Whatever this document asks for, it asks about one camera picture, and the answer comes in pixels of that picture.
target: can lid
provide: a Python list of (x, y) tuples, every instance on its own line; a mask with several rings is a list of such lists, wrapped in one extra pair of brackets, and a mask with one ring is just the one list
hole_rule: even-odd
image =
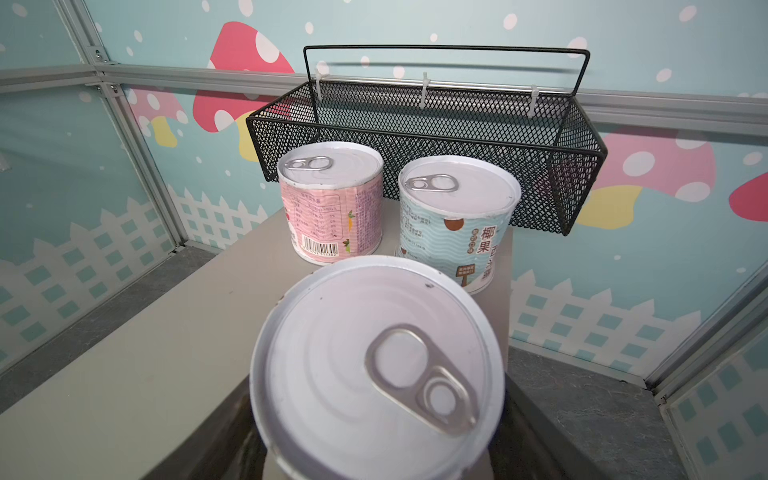
[(520, 200), (517, 179), (488, 162), (457, 155), (424, 157), (408, 163), (399, 175), (408, 197), (444, 214), (499, 214)]
[(367, 256), (289, 290), (257, 341), (250, 388), (260, 433), (294, 478), (456, 478), (493, 436), (504, 369), (456, 282)]
[(294, 187), (329, 190), (372, 180), (384, 160), (365, 145), (327, 141), (295, 148), (277, 161), (280, 178)]

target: dark gray floor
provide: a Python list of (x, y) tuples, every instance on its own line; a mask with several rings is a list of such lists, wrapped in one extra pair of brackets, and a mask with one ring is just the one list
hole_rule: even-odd
[(189, 247), (182, 249), (16, 363), (0, 376), (0, 413), (214, 257), (204, 250)]
[[(0, 413), (213, 257), (203, 250), (183, 249), (14, 365), (0, 376)], [(540, 412), (539, 420), (533, 419), (536, 415), (529, 419), (532, 425), (539, 422), (534, 425), (541, 428), (539, 435), (567, 440), (559, 450), (573, 445), (612, 479), (686, 478), (647, 390), (512, 348), (508, 373), (521, 393), (521, 408), (527, 402), (530, 412)], [(581, 471), (595, 478), (588, 468)], [(575, 472), (572, 478), (584, 477)]]

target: blue label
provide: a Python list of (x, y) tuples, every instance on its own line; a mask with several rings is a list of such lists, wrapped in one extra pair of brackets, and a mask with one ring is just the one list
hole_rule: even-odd
[(495, 217), (446, 218), (401, 194), (400, 247), (396, 254), (426, 263), (461, 286), (476, 280), (485, 284), (510, 216), (511, 211)]

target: white cable tie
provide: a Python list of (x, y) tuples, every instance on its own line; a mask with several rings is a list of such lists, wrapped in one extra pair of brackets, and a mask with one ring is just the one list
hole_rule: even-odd
[(429, 85), (430, 80), (427, 78), (427, 72), (424, 72), (424, 80), (422, 80), (422, 99), (419, 102), (419, 108), (423, 109), (427, 106), (426, 104), (426, 98), (427, 98), (427, 85)]
[(320, 72), (317, 72), (317, 75), (315, 75), (315, 87), (317, 90), (317, 101), (321, 101), (323, 99), (323, 94), (320, 93), (320, 79), (325, 77), (325, 75), (321, 74)]
[(536, 85), (531, 85), (531, 104), (528, 106), (528, 118), (533, 118), (535, 115), (538, 93), (538, 87)]

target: tin can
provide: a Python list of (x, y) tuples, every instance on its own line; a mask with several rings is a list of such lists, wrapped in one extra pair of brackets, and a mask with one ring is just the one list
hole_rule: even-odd
[(250, 367), (253, 416), (294, 479), (454, 479), (504, 402), (490, 323), (452, 279), (371, 255), (305, 277), (266, 319)]
[(408, 163), (398, 185), (396, 255), (435, 267), (470, 293), (484, 289), (520, 201), (517, 179), (488, 162), (443, 155)]
[(372, 253), (381, 243), (379, 152), (331, 141), (291, 150), (277, 162), (293, 249), (327, 265)]

